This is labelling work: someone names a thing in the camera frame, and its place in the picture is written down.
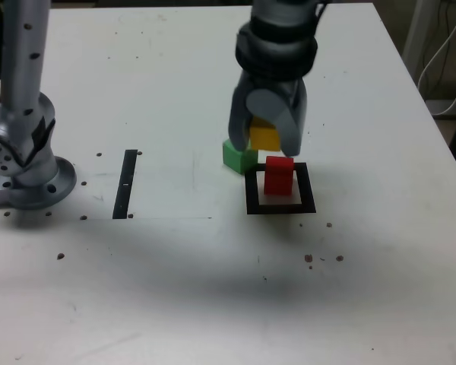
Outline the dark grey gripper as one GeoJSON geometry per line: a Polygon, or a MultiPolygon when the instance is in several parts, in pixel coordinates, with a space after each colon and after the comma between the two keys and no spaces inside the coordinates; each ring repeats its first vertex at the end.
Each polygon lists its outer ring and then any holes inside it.
{"type": "Polygon", "coordinates": [[[231,144],[237,151],[244,151],[250,140],[255,150],[279,151],[295,157],[301,149],[306,109],[307,93],[302,80],[273,81],[241,75],[231,103],[231,144]]]}

